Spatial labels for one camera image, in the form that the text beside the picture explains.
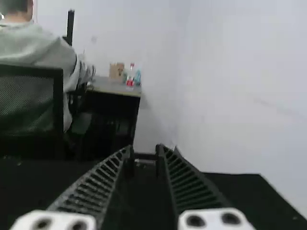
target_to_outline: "black pole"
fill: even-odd
[[[68,22],[67,22],[67,43],[72,46],[72,35],[73,35],[73,24],[75,19],[75,11],[68,11]]]

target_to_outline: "screw hole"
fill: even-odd
[[[72,230],[86,230],[87,226],[86,226],[86,223],[84,223],[83,221],[78,221],[74,223],[71,229]]]
[[[229,225],[238,225],[241,223],[239,217],[230,212],[224,213],[222,215],[222,221],[224,224],[229,224]]]
[[[187,218],[187,225],[191,227],[204,227],[206,224],[201,217],[192,215]]]
[[[51,219],[41,219],[35,224],[34,230],[46,230],[50,227],[51,222]]]

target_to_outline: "gray hoodie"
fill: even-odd
[[[63,69],[64,131],[68,130],[72,118],[66,93],[74,91],[78,84],[90,81],[95,68],[80,60],[62,38],[45,31],[34,22],[0,21],[0,61]]]

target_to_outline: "black mesh chair back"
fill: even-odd
[[[53,158],[62,142],[63,70],[0,63],[0,155]]]

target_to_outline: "black carpet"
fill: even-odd
[[[205,175],[257,230],[307,229],[307,221],[260,175]]]
[[[46,209],[94,163],[0,160],[0,229],[21,215]],[[205,173],[257,230],[302,230],[307,221],[259,175]],[[174,227],[165,175],[153,165],[136,167],[117,190],[104,229],[170,230]]]

